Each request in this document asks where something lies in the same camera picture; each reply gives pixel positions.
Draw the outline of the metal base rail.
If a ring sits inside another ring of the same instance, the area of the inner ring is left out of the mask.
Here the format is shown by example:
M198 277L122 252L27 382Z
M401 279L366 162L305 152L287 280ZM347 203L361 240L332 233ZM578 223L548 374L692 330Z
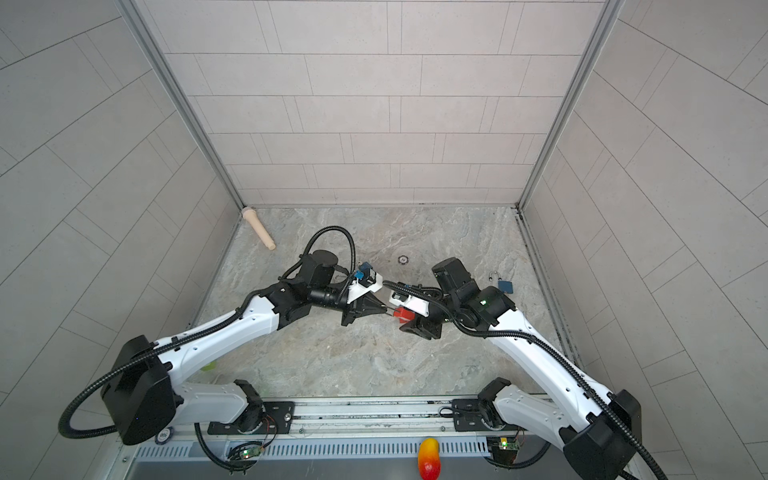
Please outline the metal base rail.
M426 438L438 440L444 457L488 459L487 437L516 438L521 448L526 439L553 447L492 412L493 389L507 385L495 380L477 395L459 397L262 398L266 423L251 433L202 423L172 427L165 445L156 445L155 437L136 445L119 438L111 473L121 478L138 462L228 462L229 450L248 441L263 443L258 461L413 458Z

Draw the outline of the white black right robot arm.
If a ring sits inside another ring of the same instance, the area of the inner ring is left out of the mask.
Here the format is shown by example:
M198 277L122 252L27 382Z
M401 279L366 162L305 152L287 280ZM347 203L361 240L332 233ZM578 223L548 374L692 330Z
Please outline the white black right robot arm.
M642 443L642 409L626 390L612 392L585 374L547 341L514 302L495 286L480 288L455 258L433 268L440 296L387 281L392 291L428 303L439 319L463 334L490 341L548 395L535 398L513 385L493 389L491 410L560 449L583 479L627 479L625 468L639 456L658 479L666 474Z

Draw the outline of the blue padlock right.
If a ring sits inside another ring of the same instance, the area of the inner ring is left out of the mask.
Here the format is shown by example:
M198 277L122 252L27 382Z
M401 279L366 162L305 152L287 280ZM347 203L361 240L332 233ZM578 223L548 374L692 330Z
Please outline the blue padlock right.
M514 293L513 283L503 278L498 272L491 272L488 275L488 281L505 294L512 295Z

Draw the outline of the red yellow toy fruit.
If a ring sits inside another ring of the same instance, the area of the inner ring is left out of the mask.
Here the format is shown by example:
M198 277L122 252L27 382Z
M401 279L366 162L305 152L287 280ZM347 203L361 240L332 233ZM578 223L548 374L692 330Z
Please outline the red yellow toy fruit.
M440 445L435 438L421 442L417 455L419 475L422 480L437 480L441 473Z

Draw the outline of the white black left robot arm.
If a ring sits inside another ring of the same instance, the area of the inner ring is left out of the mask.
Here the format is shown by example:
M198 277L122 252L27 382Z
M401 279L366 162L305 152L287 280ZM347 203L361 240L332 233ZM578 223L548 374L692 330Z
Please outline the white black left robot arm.
M150 342L126 342L113 368L79 393L58 421L59 434L88 439L117 433L140 444L168 427L219 423L251 433L266 423L266 408L247 381L193 384L190 377L240 346L309 315L313 307L336 310L342 323L383 314L376 297L383 278L369 263L339 266L335 254L306 245L278 281L248 293L234 311L185 332Z

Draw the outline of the dark poker chip on rail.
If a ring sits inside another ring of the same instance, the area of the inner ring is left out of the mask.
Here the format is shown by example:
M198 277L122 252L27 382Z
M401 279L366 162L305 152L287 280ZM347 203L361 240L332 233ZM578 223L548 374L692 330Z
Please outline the dark poker chip on rail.
M167 444L174 435L174 429L172 427L166 427L158 432L154 438L156 445Z

